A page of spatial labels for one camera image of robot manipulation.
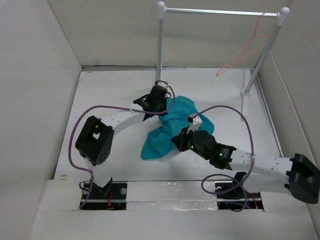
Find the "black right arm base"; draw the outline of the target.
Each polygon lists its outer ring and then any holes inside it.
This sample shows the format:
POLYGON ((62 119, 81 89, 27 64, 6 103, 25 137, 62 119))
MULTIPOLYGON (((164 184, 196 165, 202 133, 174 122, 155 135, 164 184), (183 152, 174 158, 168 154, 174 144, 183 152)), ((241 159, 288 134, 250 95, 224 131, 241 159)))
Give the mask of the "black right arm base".
MULTIPOLYGON (((233 185, 236 185, 235 181, 216 181, 215 188, 218 192, 227 190, 233 185)), ((249 193, 246 192, 247 203, 245 210, 263 210, 264 205, 260 192, 249 193)), ((245 203, 245 195, 240 187, 221 195, 217 196, 217 208, 218 210, 231 210, 239 211, 245 203)))

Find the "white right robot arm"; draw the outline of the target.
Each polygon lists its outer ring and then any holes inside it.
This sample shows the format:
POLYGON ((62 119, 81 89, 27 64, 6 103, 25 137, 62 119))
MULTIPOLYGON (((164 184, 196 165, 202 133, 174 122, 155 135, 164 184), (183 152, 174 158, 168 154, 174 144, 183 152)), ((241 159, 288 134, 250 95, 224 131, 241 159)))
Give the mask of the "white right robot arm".
POLYGON ((193 151, 217 169, 235 171, 232 183, 222 186, 218 197, 238 200, 246 193, 281 193, 306 204, 317 204, 320 170, 303 154, 294 157, 252 156, 233 146, 218 143, 206 130, 188 131, 171 138, 178 151, 193 151))

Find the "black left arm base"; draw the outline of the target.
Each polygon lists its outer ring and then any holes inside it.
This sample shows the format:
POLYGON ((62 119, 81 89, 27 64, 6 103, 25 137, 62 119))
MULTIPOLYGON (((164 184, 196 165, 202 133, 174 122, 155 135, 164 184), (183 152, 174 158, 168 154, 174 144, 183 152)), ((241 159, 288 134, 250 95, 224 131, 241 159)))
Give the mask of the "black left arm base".
POLYGON ((114 181, 107 186, 105 193, 101 193, 93 186, 89 194, 89 181, 80 182, 79 188, 82 190, 79 203, 81 210, 122 211, 127 209, 128 182, 126 181, 114 181))

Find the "teal t shirt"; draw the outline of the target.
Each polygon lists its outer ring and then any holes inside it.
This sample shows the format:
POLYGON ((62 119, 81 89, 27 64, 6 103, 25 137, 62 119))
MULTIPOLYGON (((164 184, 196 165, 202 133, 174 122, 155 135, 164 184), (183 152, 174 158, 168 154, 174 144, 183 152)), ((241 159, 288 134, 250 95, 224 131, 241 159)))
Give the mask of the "teal t shirt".
POLYGON ((188 127, 188 117, 197 114, 198 110, 194 101, 185 97, 177 96, 175 102, 170 98, 167 106, 172 107, 164 116, 159 116, 161 126, 147 134, 140 158, 142 160, 155 160, 169 154, 176 148, 171 138, 180 134, 182 128, 188 127))

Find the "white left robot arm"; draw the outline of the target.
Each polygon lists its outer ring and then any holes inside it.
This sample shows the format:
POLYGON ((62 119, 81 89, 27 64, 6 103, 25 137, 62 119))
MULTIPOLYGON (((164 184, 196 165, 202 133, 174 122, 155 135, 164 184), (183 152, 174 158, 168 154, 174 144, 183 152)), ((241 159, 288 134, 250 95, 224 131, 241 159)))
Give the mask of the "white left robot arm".
POLYGON ((168 83, 156 81, 150 93, 134 100, 129 107, 116 108, 118 112, 103 118, 90 116, 75 141, 75 148, 86 159, 92 172, 95 194, 107 198, 111 194, 112 177, 107 167, 115 135, 124 129, 153 116, 164 116, 167 110, 168 83))

